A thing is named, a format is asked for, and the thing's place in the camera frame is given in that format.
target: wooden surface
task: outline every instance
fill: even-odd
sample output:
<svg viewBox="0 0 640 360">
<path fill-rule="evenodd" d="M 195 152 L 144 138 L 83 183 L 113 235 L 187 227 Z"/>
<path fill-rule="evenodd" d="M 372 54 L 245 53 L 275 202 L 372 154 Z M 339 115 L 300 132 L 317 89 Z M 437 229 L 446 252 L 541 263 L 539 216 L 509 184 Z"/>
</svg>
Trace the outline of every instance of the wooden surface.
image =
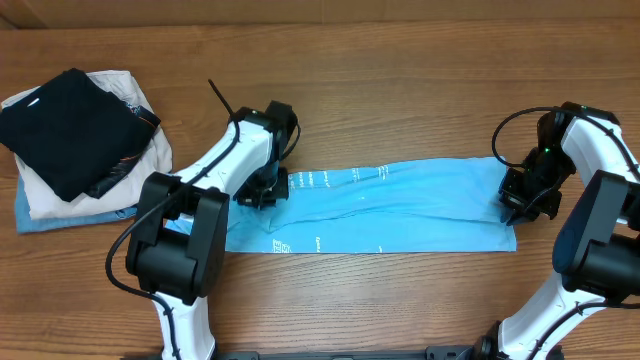
<svg viewBox="0 0 640 360">
<path fill-rule="evenodd" d="M 638 154 L 639 33 L 630 20 L 12 31 L 0 33 L 0 98 L 70 67 L 131 70 L 163 120 L 176 169 L 223 132 L 207 77 L 234 107 L 293 104 L 303 133 L 291 170 L 489 156 L 504 117 L 566 100 L 615 111 Z M 504 129 L 508 159 L 535 145 L 536 120 Z M 17 236 L 17 171 L 6 149 L 0 166 L 0 358 L 158 351 L 151 303 L 104 274 L 127 224 Z M 210 295 L 211 327 L 224 351 L 473 343 L 549 276 L 553 241 L 581 188 L 578 177 L 565 183 L 556 220 L 517 228 L 517 253 L 228 254 Z M 120 255 L 117 275 L 126 277 Z M 639 320 L 616 310 L 590 318 L 563 341 L 568 359 L 637 358 Z"/>
<path fill-rule="evenodd" d="M 640 18 L 639 0 L 0 0 L 24 29 Z"/>
</svg>

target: light blue fabric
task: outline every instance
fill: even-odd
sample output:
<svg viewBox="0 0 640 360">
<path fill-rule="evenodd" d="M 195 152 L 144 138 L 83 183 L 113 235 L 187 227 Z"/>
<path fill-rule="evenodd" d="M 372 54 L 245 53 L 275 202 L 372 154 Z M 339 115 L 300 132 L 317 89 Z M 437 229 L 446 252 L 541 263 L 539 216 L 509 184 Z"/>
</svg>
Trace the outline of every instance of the light blue fabric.
<svg viewBox="0 0 640 360">
<path fill-rule="evenodd" d="M 432 159 L 289 176 L 289 200 L 231 203 L 227 251 L 397 253 L 515 251 L 500 222 L 495 158 Z M 189 233 L 191 223 L 169 222 Z"/>
<path fill-rule="evenodd" d="M 22 178 L 20 178 L 18 180 L 18 191 L 16 193 L 15 202 L 16 231 L 18 232 L 18 234 L 41 232 L 72 226 L 94 225 L 120 221 L 135 216 L 136 214 L 136 208 L 130 207 L 118 211 L 91 216 L 31 220 L 31 216 L 29 216 L 29 210 L 29 202 L 27 201 L 27 195 L 24 192 L 24 182 L 22 181 Z"/>
</svg>

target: blue towel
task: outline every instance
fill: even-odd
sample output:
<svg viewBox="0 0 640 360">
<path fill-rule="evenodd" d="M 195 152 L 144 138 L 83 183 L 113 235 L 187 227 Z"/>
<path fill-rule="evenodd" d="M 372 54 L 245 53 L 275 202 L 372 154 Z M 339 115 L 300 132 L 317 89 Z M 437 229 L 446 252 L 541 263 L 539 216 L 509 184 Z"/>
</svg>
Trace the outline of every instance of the blue towel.
<svg viewBox="0 0 640 360">
<path fill-rule="evenodd" d="M 227 251 L 398 253 L 515 251 L 495 158 L 432 159 L 289 176 L 290 197 L 257 210 L 232 203 Z M 179 219 L 168 228 L 189 233 Z"/>
<path fill-rule="evenodd" d="M 94 225 L 128 219 L 136 214 L 136 208 L 130 207 L 118 211 L 106 212 L 98 215 L 79 216 L 74 218 L 31 220 L 29 216 L 29 202 L 24 192 L 22 178 L 18 180 L 18 191 L 15 203 L 16 230 L 18 234 L 41 232 L 71 226 Z"/>
</svg>

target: blue cloth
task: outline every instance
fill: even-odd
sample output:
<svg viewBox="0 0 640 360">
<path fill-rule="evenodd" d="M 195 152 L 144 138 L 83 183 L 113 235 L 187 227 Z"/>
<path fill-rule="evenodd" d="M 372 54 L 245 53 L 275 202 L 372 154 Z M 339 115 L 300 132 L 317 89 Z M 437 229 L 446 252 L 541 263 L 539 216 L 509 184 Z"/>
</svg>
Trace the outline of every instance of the blue cloth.
<svg viewBox="0 0 640 360">
<path fill-rule="evenodd" d="M 22 178 L 18 180 L 18 191 L 16 193 L 15 214 L 16 231 L 18 234 L 41 232 L 53 229 L 60 229 L 72 226 L 94 225 L 107 222 L 114 222 L 128 219 L 136 214 L 136 208 L 130 207 L 118 211 L 107 212 L 91 216 L 79 216 L 74 218 L 59 219 L 39 219 L 31 220 L 29 216 L 29 202 L 24 192 L 24 182 Z"/>
<path fill-rule="evenodd" d="M 432 159 L 376 168 L 301 172 L 290 196 L 257 210 L 229 209 L 227 251 L 398 253 L 515 251 L 500 222 L 495 158 Z M 189 233 L 179 219 L 168 228 Z"/>
</svg>

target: folded blue cloth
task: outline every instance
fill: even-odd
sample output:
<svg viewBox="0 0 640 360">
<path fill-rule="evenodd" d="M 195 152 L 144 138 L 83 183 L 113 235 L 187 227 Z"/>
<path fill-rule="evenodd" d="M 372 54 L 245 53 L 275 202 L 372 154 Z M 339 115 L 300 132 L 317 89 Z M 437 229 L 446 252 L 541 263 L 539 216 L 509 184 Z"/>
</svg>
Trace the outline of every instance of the folded blue cloth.
<svg viewBox="0 0 640 360">
<path fill-rule="evenodd" d="M 495 158 L 407 161 L 376 168 L 301 172 L 290 196 L 257 210 L 231 203 L 227 251 L 397 253 L 515 251 Z M 185 218 L 167 227 L 184 233 Z"/>
<path fill-rule="evenodd" d="M 136 214 L 136 207 L 130 207 L 118 211 L 111 211 L 91 216 L 31 220 L 31 216 L 29 216 L 29 210 L 29 202 L 27 201 L 27 195 L 24 192 L 24 182 L 22 181 L 22 178 L 20 178 L 18 180 L 18 191 L 16 193 L 15 203 L 16 230 L 18 231 L 18 234 L 41 232 L 71 226 L 94 225 L 114 222 L 128 219 L 132 216 L 135 216 Z"/>
</svg>

